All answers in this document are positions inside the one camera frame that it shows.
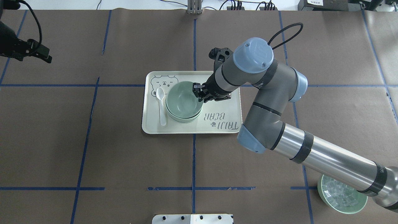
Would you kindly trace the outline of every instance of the plastic spoon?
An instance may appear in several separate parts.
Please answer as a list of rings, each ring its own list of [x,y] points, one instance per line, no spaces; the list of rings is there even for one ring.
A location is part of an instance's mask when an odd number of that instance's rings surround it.
[[[166,114],[164,113],[164,105],[163,105],[164,91],[161,87],[156,89],[156,98],[159,100],[160,125],[165,126]]]

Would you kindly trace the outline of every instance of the light blue cap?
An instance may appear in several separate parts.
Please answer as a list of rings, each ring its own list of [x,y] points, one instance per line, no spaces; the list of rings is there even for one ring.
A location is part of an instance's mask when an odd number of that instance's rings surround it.
[[[242,71],[257,74],[266,71],[273,61],[272,47],[258,37],[241,44],[233,54],[235,65]]]
[[[250,131],[242,124],[239,130],[238,142],[243,147],[255,153],[264,153],[265,147],[250,133]]]
[[[307,91],[307,87],[308,87],[307,78],[303,74],[298,72],[295,68],[293,68],[293,69],[295,70],[296,75],[297,75],[297,88],[296,88],[296,92],[295,92],[294,96],[289,100],[289,102],[296,102],[299,99],[301,99],[301,97]]]

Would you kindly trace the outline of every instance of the white metal plate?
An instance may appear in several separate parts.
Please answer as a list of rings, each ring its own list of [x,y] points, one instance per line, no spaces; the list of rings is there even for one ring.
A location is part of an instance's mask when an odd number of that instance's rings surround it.
[[[239,88],[231,99],[209,101],[203,104],[198,118],[191,123],[180,123],[166,115],[166,126],[160,125],[159,103],[155,91],[161,86],[166,96],[178,82],[204,83],[212,71],[153,71],[146,76],[142,129],[148,134],[212,134],[238,133],[242,125],[242,108]]]
[[[233,216],[230,214],[155,215],[155,217],[153,217],[152,219],[152,224],[233,224],[233,223],[234,219]]]

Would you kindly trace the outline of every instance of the rectangular tray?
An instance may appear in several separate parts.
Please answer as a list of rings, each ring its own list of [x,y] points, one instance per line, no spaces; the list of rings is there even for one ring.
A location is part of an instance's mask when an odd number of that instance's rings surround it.
[[[208,101],[203,104],[198,118],[190,123],[180,123],[166,114],[166,126],[160,125],[159,103],[155,91],[161,85],[166,96],[178,82],[204,83],[212,71],[153,71],[146,76],[142,129],[148,134],[213,134],[238,133],[242,125],[240,90],[231,93],[231,99]]]

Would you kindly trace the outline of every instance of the bowl with clear plastic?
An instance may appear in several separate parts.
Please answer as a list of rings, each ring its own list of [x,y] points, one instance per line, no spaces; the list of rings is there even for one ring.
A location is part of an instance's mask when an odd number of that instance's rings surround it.
[[[344,214],[360,212],[368,201],[368,196],[325,175],[319,178],[318,193],[328,206]]]
[[[167,94],[167,114],[178,122],[192,122],[202,111],[203,101],[199,102],[196,98],[192,92],[192,86],[193,82],[179,82]]]

